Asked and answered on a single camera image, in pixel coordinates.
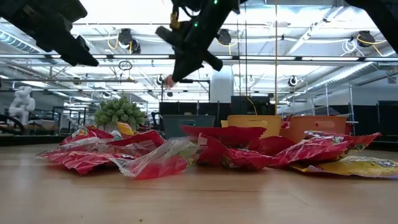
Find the orange bin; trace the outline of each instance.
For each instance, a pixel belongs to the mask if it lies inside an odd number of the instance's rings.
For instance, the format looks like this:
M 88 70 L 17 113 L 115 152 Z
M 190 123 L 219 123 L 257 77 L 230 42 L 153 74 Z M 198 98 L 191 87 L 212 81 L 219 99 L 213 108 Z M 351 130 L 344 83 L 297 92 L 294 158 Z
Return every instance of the orange bin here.
M 294 143 L 304 139 L 304 131 L 329 131 L 345 133 L 346 117 L 340 116 L 294 116 L 290 120 L 289 128 L 281 129 L 280 135 L 287 137 Z
M 269 136 L 278 136 L 282 118 L 280 116 L 263 116 L 263 115 L 231 115 L 228 116 L 228 126 L 236 127 L 262 127 L 267 131 L 261 136 L 266 138 Z

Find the wooden table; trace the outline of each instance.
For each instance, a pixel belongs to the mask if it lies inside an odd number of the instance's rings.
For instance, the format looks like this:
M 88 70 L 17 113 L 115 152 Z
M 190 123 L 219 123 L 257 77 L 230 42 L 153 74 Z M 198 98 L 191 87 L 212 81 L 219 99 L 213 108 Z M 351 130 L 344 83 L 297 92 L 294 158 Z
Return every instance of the wooden table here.
M 192 167 L 133 181 L 118 170 L 79 176 L 36 153 L 0 147 L 0 223 L 397 223 L 398 180 L 242 173 Z M 366 151 L 398 161 L 398 153 Z

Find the fluorescent light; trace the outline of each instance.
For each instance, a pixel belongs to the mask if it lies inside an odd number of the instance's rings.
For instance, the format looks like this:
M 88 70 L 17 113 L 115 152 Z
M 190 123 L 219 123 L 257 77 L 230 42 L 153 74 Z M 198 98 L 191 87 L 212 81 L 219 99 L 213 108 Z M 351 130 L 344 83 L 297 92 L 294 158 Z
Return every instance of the fluorescent light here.
M 290 103 L 289 101 L 284 101 L 284 100 L 281 100 L 281 101 L 278 101 L 278 103 Z
M 373 62 L 398 62 L 398 58 L 388 58 L 388 57 L 373 57 L 373 58 L 365 58 L 365 61 L 373 61 Z
M 74 98 L 76 100 L 81 100 L 81 101 L 94 101 L 93 99 L 88 98 L 88 97 L 74 96 Z
M 45 58 L 44 55 L 36 54 L 1 54 L 0 58 Z
M 22 81 L 22 83 L 32 85 L 32 86 L 42 87 L 42 88 L 49 87 L 47 84 L 44 84 L 42 82 L 36 82 L 36 81 Z
M 108 57 L 106 55 L 93 55 L 93 58 L 95 58 L 95 59 L 107 59 Z
M 240 56 L 239 57 L 241 60 L 275 60 L 275 56 Z M 295 60 L 295 57 L 285 57 L 281 56 L 278 57 L 278 60 Z
M 49 91 L 79 91 L 75 89 L 49 89 Z
M 232 56 L 217 56 L 218 57 L 218 59 L 221 59 L 221 60 L 231 60 L 232 59 Z
M 59 95 L 59 96 L 64 96 L 64 97 L 69 97 L 68 95 L 64 94 L 64 93 L 60 93 L 58 91 L 54 92 L 55 94 Z
M 113 58 L 121 59 L 165 59 L 168 55 L 113 55 Z
M 355 61 L 359 57 L 303 57 L 302 60 L 316 60 L 316 61 Z

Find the green potted plant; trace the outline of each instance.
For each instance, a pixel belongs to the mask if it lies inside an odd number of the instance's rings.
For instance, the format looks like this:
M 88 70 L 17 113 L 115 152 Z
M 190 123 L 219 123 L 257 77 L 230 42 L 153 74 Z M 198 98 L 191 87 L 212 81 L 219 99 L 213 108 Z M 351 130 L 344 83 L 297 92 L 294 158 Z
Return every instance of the green potted plant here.
M 135 103 L 129 103 L 124 96 L 120 99 L 113 99 L 101 102 L 101 108 L 95 113 L 95 123 L 104 130 L 116 129 L 116 123 L 127 123 L 133 130 L 138 124 L 145 122 L 144 113 Z

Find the snack wrapper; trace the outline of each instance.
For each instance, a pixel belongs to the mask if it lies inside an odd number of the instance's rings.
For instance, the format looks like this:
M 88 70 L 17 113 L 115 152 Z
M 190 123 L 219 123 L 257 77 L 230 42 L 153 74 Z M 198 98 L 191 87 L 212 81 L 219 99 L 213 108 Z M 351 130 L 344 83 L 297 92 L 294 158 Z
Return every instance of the snack wrapper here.
M 296 161 L 335 161 L 351 141 L 341 137 L 314 137 L 291 146 L 272 158 L 270 166 L 285 166 Z
M 271 157 L 247 149 L 227 148 L 218 140 L 203 135 L 206 144 L 201 144 L 203 152 L 199 155 L 197 163 L 224 166 L 239 170 L 261 170 L 267 166 Z
M 156 150 L 135 160 L 111 158 L 120 171 L 135 179 L 152 179 L 177 174 L 194 161 L 198 145 L 190 138 L 166 141 Z
M 347 146 L 347 150 L 345 150 L 345 152 L 340 155 L 340 159 L 362 151 L 363 149 L 368 147 L 373 142 L 373 140 L 381 135 L 381 133 L 374 133 L 364 136 L 350 136 L 347 134 L 331 133 L 324 131 L 306 131 L 305 134 L 307 135 L 306 138 L 337 137 L 343 138 L 342 141 L 350 141 L 350 144 Z
M 348 156 L 340 161 L 318 165 L 292 164 L 292 168 L 307 173 L 357 175 L 361 177 L 398 178 L 398 162 L 363 156 Z
M 239 128 L 235 126 L 227 128 L 198 128 L 186 125 L 181 125 L 181 129 L 189 136 L 198 137 L 202 133 L 205 136 L 219 140 L 222 144 L 231 148 L 245 148 L 252 141 L 259 139 L 267 130 L 265 128 Z
M 94 126 L 85 126 L 75 131 L 72 135 L 66 137 L 60 145 L 69 144 L 74 141 L 79 141 L 86 138 L 97 137 L 99 139 L 112 139 L 113 135 L 102 131 Z
M 118 130 L 122 134 L 123 138 L 129 138 L 134 135 L 134 131 L 129 124 L 117 122 L 116 126 L 118 127 Z
M 75 169 L 79 174 L 87 174 L 94 167 L 101 164 L 109 164 L 113 159 L 134 159 L 125 154 L 104 153 L 104 152 L 81 152 L 81 151 L 59 151 L 40 155 L 57 164 L 64 165 L 68 169 Z
M 252 141 L 248 149 L 265 156 L 274 156 L 291 146 L 294 146 L 294 142 L 283 136 L 270 136 Z

